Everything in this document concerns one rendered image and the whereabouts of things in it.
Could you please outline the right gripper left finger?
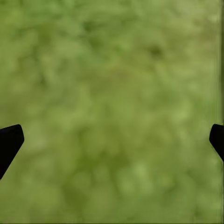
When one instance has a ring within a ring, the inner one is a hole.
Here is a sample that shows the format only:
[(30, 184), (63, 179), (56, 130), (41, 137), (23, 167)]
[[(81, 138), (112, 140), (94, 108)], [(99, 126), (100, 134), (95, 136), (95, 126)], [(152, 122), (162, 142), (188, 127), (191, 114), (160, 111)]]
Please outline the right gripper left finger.
[(20, 124), (0, 129), (0, 180), (24, 142)]

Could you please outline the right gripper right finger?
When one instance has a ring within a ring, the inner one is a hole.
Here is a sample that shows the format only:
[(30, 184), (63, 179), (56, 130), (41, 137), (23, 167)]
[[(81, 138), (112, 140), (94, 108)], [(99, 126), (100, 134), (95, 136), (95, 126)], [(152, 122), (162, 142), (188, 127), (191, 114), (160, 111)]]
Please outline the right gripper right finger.
[(213, 124), (209, 141), (224, 162), (224, 126)]

